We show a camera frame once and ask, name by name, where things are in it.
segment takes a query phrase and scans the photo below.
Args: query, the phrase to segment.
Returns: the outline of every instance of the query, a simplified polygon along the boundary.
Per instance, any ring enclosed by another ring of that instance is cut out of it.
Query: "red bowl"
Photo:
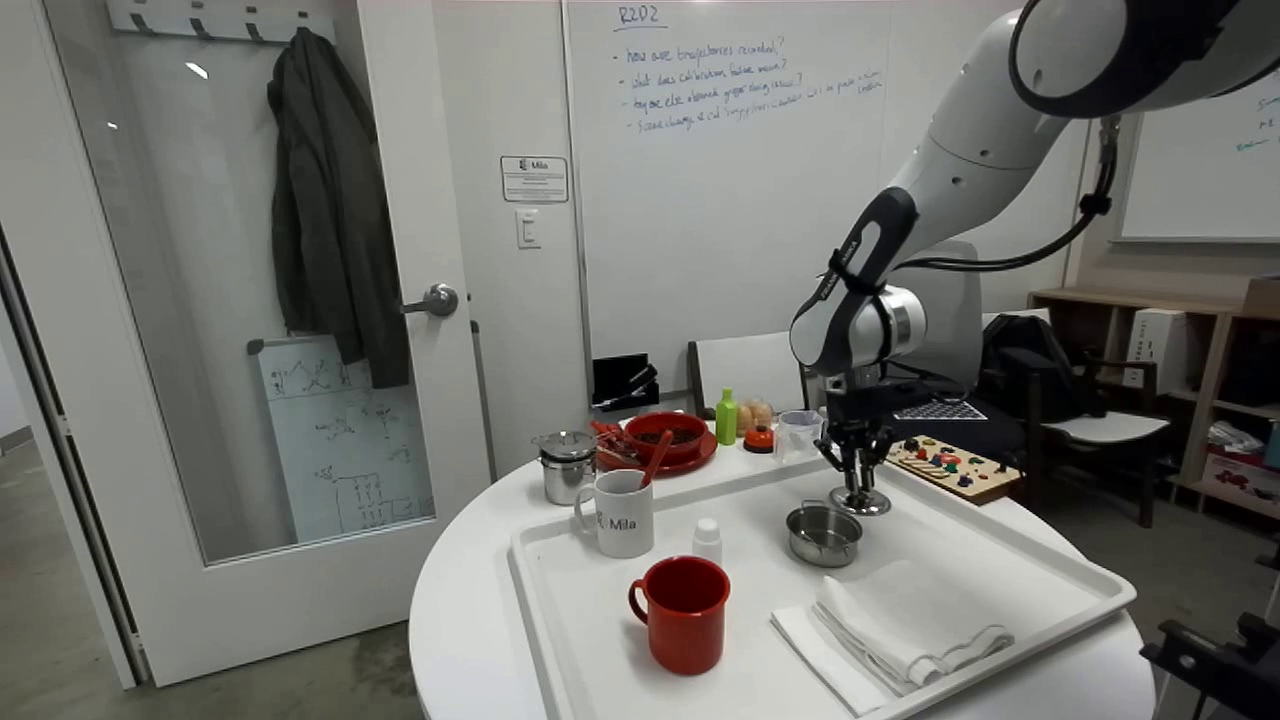
[[[702,452],[702,438],[708,437],[708,425],[702,416],[683,413],[648,413],[629,420],[629,447],[648,463],[663,430],[672,430],[663,463],[683,463]]]

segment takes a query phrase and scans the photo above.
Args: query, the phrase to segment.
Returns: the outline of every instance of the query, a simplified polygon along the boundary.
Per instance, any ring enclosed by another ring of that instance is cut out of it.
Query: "glass door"
[[[432,3],[19,0],[3,24],[60,148],[0,169],[36,182],[15,266],[77,282],[34,315],[74,350],[51,375],[152,680],[404,621],[487,483]]]

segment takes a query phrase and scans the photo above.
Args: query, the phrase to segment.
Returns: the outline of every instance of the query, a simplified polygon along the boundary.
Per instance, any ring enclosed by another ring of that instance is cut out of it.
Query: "dark jacket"
[[[374,111],[325,36],[296,31],[268,88],[279,148],[274,251],[291,330],[335,334],[374,383],[410,383],[397,247]]]

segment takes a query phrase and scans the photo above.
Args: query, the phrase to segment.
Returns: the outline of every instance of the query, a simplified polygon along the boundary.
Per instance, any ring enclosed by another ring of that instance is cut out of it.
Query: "towel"
[[[1013,643],[981,598],[944,586],[913,560],[893,560],[849,586],[826,577],[817,602],[783,607],[776,625],[852,710],[882,709],[884,690],[832,669],[832,647],[846,647],[846,663],[849,651],[862,656],[899,695]]]

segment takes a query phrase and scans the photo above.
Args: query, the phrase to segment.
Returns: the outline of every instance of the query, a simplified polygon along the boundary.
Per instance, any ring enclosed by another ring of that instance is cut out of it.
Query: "salt shaker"
[[[714,515],[695,521],[691,557],[720,564],[720,553],[725,553],[720,522]]]
[[[590,430],[554,430],[540,447],[545,497],[571,509],[575,493],[598,477],[598,445]]]

